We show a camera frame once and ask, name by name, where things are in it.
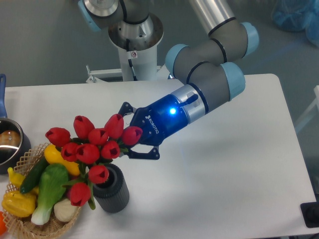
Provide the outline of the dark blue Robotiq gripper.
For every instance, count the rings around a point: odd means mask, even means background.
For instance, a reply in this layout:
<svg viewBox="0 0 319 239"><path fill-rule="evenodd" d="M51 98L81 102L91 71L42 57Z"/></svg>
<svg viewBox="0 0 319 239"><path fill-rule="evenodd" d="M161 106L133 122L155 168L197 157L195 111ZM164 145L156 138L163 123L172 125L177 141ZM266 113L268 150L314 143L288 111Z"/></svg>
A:
<svg viewBox="0 0 319 239"><path fill-rule="evenodd" d="M176 96L169 94L138 109L128 102L123 102L118 114L122 117L134 114L130 126L142 129L140 144L159 146L166 138L188 125L184 106L190 103L191 100L179 102ZM120 153L120 157L124 155L129 159L158 160L160 158L158 147L153 147L149 152L136 152L128 149L128 152Z"/></svg>

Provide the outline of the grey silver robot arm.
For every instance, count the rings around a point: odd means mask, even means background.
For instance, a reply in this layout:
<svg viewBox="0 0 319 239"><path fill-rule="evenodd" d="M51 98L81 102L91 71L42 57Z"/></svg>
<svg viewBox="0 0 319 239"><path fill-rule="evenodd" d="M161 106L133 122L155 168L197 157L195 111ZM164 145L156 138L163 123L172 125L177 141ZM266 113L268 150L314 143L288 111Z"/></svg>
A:
<svg viewBox="0 0 319 239"><path fill-rule="evenodd" d="M245 89L245 77L234 63L256 50L256 28L240 23L224 0L190 2L208 40L196 47L173 46L165 58L170 75L182 87L144 108L123 103L119 114L133 115L130 125L142 129L139 144L148 153L120 142L121 154L133 159L160 157L159 145L169 136L231 101ZM108 29L117 47L124 81L154 80L157 76L157 45L163 36L161 21L149 12L146 0L81 0L78 6L93 31Z"/></svg>

